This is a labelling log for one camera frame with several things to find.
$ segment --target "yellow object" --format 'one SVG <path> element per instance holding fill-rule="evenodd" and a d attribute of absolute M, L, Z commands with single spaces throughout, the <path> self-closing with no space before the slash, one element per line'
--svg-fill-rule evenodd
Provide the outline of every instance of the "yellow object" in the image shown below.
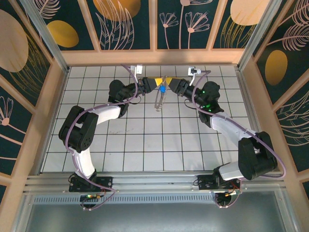
<path fill-rule="evenodd" d="M 265 65 L 265 77 L 272 86 L 277 85 L 284 77 L 288 59 L 284 52 L 275 50 L 269 54 Z"/>
<path fill-rule="evenodd" d="M 162 78 L 156 78 L 155 82 L 156 82 L 156 85 L 159 86 L 163 82 L 163 80 Z"/>
<path fill-rule="evenodd" d="M 242 26 L 258 24 L 268 3 L 269 0 L 233 0 L 231 18 Z"/>
<path fill-rule="evenodd" d="M 78 44 L 78 34 L 70 24 L 55 20 L 47 24 L 47 28 L 58 45 L 63 47 L 74 47 Z"/>
<path fill-rule="evenodd" d="M 167 77 L 167 78 L 165 79 L 167 85 L 170 84 L 170 82 L 172 81 L 172 79 L 173 79 L 172 77 Z"/>
<path fill-rule="evenodd" d="M 124 10 L 128 10 L 132 18 L 140 11 L 140 0 L 93 0 L 96 9 L 101 15 L 113 21 L 119 21 L 120 19 L 118 2 L 120 2 Z"/>
<path fill-rule="evenodd" d="M 19 72 L 28 59 L 27 35 L 19 22 L 3 10 L 0 10 L 0 31 L 0 67 Z"/>

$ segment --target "dark teal wall panel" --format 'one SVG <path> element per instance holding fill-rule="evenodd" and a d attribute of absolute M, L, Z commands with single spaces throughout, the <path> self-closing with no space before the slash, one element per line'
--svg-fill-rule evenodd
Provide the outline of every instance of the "dark teal wall panel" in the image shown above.
<path fill-rule="evenodd" d="M 273 103 L 309 68 L 309 9 L 300 10 L 297 4 L 301 2 L 294 1 L 257 61 Z M 271 59 L 274 54 L 279 54 L 274 57 L 275 60 Z M 283 65 L 283 59 L 287 60 L 287 67 Z"/>
<path fill-rule="evenodd" d="M 0 172 L 11 175 L 32 114 L 0 87 Z"/>
<path fill-rule="evenodd" d="M 297 170 L 309 169 L 309 82 L 276 114 Z"/>
<path fill-rule="evenodd" d="M 205 49 L 217 6 L 217 0 L 196 0 L 190 5 L 182 5 L 179 0 L 158 0 L 158 49 L 179 49 L 179 38 L 181 49 Z"/>
<path fill-rule="evenodd" d="M 115 0 L 103 0 L 105 9 L 114 9 L 118 2 Z M 150 49 L 149 31 L 149 5 L 148 0 L 134 0 L 128 3 L 130 7 L 127 14 L 125 5 L 122 7 L 123 14 L 112 14 L 109 18 L 126 18 L 126 20 L 112 21 L 104 17 L 94 5 L 93 0 L 87 1 L 93 24 L 97 33 L 102 50 L 129 50 L 129 49 Z"/>
<path fill-rule="evenodd" d="M 21 25 L 22 30 L 14 31 L 16 28 L 9 28 L 9 31 L 15 32 L 14 35 L 18 34 L 20 37 L 27 37 L 28 48 L 21 44 L 13 44 L 14 51 L 10 51 L 9 54 L 4 54 L 2 51 L 1 55 L 1 64 L 0 64 L 0 74 L 14 87 L 16 88 L 30 103 L 36 105 L 37 100 L 39 98 L 41 89 L 43 87 L 43 83 L 45 81 L 47 72 L 50 67 L 50 63 L 41 51 L 41 49 L 35 43 L 33 37 L 26 29 L 21 19 L 10 5 L 8 1 L 2 1 L 0 3 L 0 14 L 6 18 L 7 21 L 12 20 L 12 17 L 17 20 L 17 22 Z M 9 27 L 10 23 L 5 22 L 2 27 Z M 16 61 L 20 61 L 20 58 L 25 54 L 25 49 L 28 49 L 28 57 L 26 60 L 26 64 L 23 66 L 21 70 L 16 72 L 16 70 L 8 69 L 3 63 L 11 62 L 13 66 L 17 66 Z"/>
<path fill-rule="evenodd" d="M 245 48 L 256 26 L 240 26 L 234 23 L 231 18 L 232 2 L 233 0 L 227 1 L 213 48 Z"/>
<path fill-rule="evenodd" d="M 305 192 L 306 192 L 307 197 L 308 197 L 308 200 L 309 200 L 309 181 L 304 182 L 304 183 L 303 183 L 303 187 L 304 187 L 304 189 L 305 189 Z"/>
<path fill-rule="evenodd" d="M 66 22 L 74 28 L 78 35 L 78 43 L 75 46 L 65 47 L 59 45 L 60 50 L 94 50 L 78 1 L 59 0 L 57 6 L 53 7 L 53 9 L 57 8 L 59 9 L 54 16 L 48 16 L 50 19 L 47 17 L 44 18 L 45 23 L 48 25 L 56 20 Z"/>
<path fill-rule="evenodd" d="M 282 0 L 279 9 L 277 10 L 275 16 L 273 17 L 273 19 L 271 20 L 268 29 L 266 30 L 266 32 L 264 33 L 263 37 L 261 38 L 259 44 L 256 46 L 254 52 L 253 52 L 253 56 L 255 56 L 255 54 L 257 53 L 257 51 L 260 49 L 262 43 L 264 42 L 265 37 L 268 35 L 269 31 L 271 30 L 272 26 L 274 25 L 276 19 L 278 18 L 282 8 L 284 7 L 284 5 L 286 4 L 287 0 Z"/>
<path fill-rule="evenodd" d="M 4 196 L 5 190 L 6 190 L 6 186 L 0 185 L 0 204 L 1 204 L 2 198 Z"/>

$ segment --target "wooden frame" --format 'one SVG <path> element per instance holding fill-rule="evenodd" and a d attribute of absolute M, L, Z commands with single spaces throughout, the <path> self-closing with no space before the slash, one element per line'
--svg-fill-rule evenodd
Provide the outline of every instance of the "wooden frame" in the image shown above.
<path fill-rule="evenodd" d="M 306 178 L 306 179 L 303 179 L 303 180 L 300 181 L 300 184 L 302 185 L 302 189 L 303 189 L 303 192 L 304 192 L 305 195 L 307 195 L 307 193 L 305 192 L 305 189 L 303 187 L 303 183 L 305 183 L 307 181 L 309 181 L 309 178 Z"/>
<path fill-rule="evenodd" d="M 2 201 L 0 203 L 0 215 L 1 215 L 1 212 L 3 210 L 3 205 L 4 205 L 4 202 L 6 201 L 7 197 L 8 197 L 8 189 L 9 189 L 9 183 L 5 182 L 5 181 L 2 181 L 1 178 L 0 178 L 0 185 L 3 185 L 3 186 L 6 186 L 6 189 L 5 189 L 5 193 L 4 193 L 4 196 L 2 198 Z"/>
<path fill-rule="evenodd" d="M 287 174 L 284 182 L 294 210 L 302 228 L 309 228 L 309 221 L 307 219 L 309 215 L 309 201 L 300 185 L 301 180 L 309 178 L 309 172 L 305 170 L 298 173 L 296 170 L 276 112 L 273 109 L 273 104 L 253 58 L 249 60 L 242 74 L 246 80 L 261 129 L 269 133 L 275 151 L 280 155 L 280 158 L 286 166 Z"/>
<path fill-rule="evenodd" d="M 86 0 L 78 0 L 95 50 L 62 51 L 70 66 L 98 66 L 108 64 L 237 64 L 244 49 L 213 49 L 214 40 L 223 17 L 227 0 L 219 0 L 205 49 L 157 49 L 157 0 L 149 0 L 150 49 L 146 50 L 101 50 Z"/>
<path fill-rule="evenodd" d="M 293 2 L 294 2 L 294 0 L 287 0 L 285 6 L 283 7 L 282 11 L 278 15 L 278 18 L 276 19 L 274 25 L 271 27 L 270 31 L 268 32 L 267 36 L 265 37 L 264 42 L 261 44 L 259 50 L 255 54 L 255 56 L 253 58 L 254 62 L 257 62 L 257 60 L 260 58 L 260 56 L 261 56 L 262 52 L 265 50 L 269 40 L 271 39 L 271 37 L 275 33 L 278 25 L 283 20 L 285 14 L 288 12 L 288 10 L 290 9 Z"/>
<path fill-rule="evenodd" d="M 30 121 L 23 145 L 19 151 L 18 158 L 12 171 L 12 175 L 0 174 L 0 181 L 8 183 L 10 187 L 6 190 L 5 200 L 0 211 L 1 232 L 10 232 L 19 207 L 23 189 L 33 166 L 35 159 L 42 155 L 43 141 L 47 134 L 49 124 L 52 122 L 58 97 L 63 85 L 64 73 L 58 63 L 54 60 L 46 76 L 36 107 L 32 108 L 32 119 Z M 7 89 L 12 96 L 19 96 L 15 89 Z"/>
<path fill-rule="evenodd" d="M 45 45 L 43 44 L 43 42 L 40 40 L 37 32 L 34 30 L 34 28 L 32 27 L 32 25 L 30 24 L 30 22 L 28 21 L 27 17 L 25 16 L 23 10 L 19 7 L 18 3 L 16 2 L 16 0 L 9 0 L 10 4 L 12 5 L 12 7 L 14 8 L 14 10 L 16 11 L 16 13 L 18 14 L 18 16 L 20 17 L 21 21 L 24 23 L 25 27 L 29 30 L 30 34 L 32 35 L 32 37 L 34 38 L 36 44 L 39 46 L 39 48 L 43 51 L 43 54 L 46 56 L 46 58 L 48 59 L 49 63 L 53 62 L 53 58 L 50 56 L 47 48 L 45 47 Z"/>

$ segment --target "white robotic arm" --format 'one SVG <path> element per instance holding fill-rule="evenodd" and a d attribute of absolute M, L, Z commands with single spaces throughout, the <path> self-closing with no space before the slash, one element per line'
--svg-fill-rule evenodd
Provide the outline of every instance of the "white robotic arm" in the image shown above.
<path fill-rule="evenodd" d="M 90 113 L 95 113 L 98 115 L 98 125 L 107 120 L 118 118 L 120 115 L 120 110 L 121 108 L 119 106 L 107 106 L 99 110 L 90 111 Z M 90 148 L 85 151 L 81 151 L 80 153 L 74 149 L 73 151 L 76 157 L 78 169 L 89 179 L 95 172 L 95 168 L 91 161 Z"/>
<path fill-rule="evenodd" d="M 218 112 L 217 115 L 222 115 L 224 117 L 229 117 L 224 112 Z M 235 124 L 221 118 L 218 116 L 212 116 L 211 117 L 211 127 L 222 133 L 226 138 L 232 141 L 233 144 L 235 144 L 238 147 L 238 143 L 242 138 L 250 138 L 250 135 L 245 133 L 243 130 L 241 130 L 239 127 L 237 127 Z M 247 131 L 251 132 L 252 134 L 255 134 L 256 132 L 250 129 L 247 129 Z M 224 165 L 219 168 L 220 175 L 223 180 L 231 180 L 235 178 L 243 178 L 244 176 L 241 174 L 237 162 L 232 162 L 227 165 Z"/>

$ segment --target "leaf pattern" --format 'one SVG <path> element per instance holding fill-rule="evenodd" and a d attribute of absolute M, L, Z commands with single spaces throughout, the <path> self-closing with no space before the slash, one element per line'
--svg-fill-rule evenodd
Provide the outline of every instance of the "leaf pattern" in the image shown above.
<path fill-rule="evenodd" d="M 300 51 L 301 47 L 309 42 L 309 24 L 300 26 L 295 24 L 289 27 L 282 39 L 282 45 L 285 50 Z"/>
<path fill-rule="evenodd" d="M 302 26 L 309 22 L 309 0 L 298 0 L 292 14 L 293 21 Z"/>
<path fill-rule="evenodd" d="M 60 9 L 59 0 L 34 0 L 34 3 L 45 19 L 52 19 Z"/>
<path fill-rule="evenodd" d="M 129 11 L 123 9 L 120 2 L 118 2 L 119 13 L 111 0 L 106 0 L 107 5 L 101 0 L 98 0 L 98 3 L 103 15 L 106 16 L 101 17 L 96 13 L 101 26 L 99 42 L 103 50 L 122 50 L 128 46 L 128 49 L 131 49 L 134 43 L 134 25 Z"/>
<path fill-rule="evenodd" d="M 283 105 L 277 116 L 288 145 L 309 144 L 309 91 L 299 100 Z"/>

